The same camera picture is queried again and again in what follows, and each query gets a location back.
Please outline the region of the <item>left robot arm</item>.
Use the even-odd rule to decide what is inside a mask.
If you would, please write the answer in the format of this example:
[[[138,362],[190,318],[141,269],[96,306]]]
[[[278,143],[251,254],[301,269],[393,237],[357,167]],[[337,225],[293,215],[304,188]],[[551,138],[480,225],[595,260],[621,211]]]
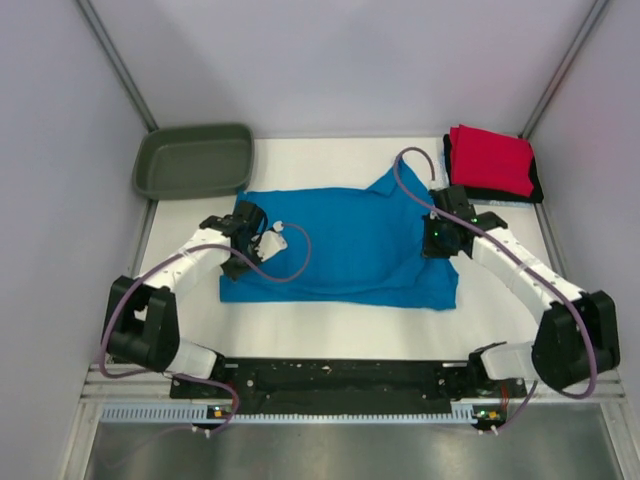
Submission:
[[[205,396],[226,387],[227,374],[216,366],[219,355],[186,340],[180,333],[178,303],[207,275],[220,269],[235,279],[263,260],[267,215],[256,204],[241,201],[232,213],[212,215],[176,252],[136,278],[121,276],[111,286],[100,343],[100,370],[108,355],[153,371],[192,377]]]

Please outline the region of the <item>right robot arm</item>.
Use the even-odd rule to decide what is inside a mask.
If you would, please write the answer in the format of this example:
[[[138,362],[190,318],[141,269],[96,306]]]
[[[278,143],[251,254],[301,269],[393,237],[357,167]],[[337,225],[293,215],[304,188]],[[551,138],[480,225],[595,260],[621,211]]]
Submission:
[[[460,253],[484,267],[527,308],[537,324],[534,339],[498,342],[473,351],[469,388],[487,396],[504,379],[540,381],[567,393],[585,381],[592,390],[599,374],[621,360],[616,306],[603,291],[589,293],[554,272],[527,250],[494,212],[479,213],[464,188],[430,191],[422,254],[449,259]]]

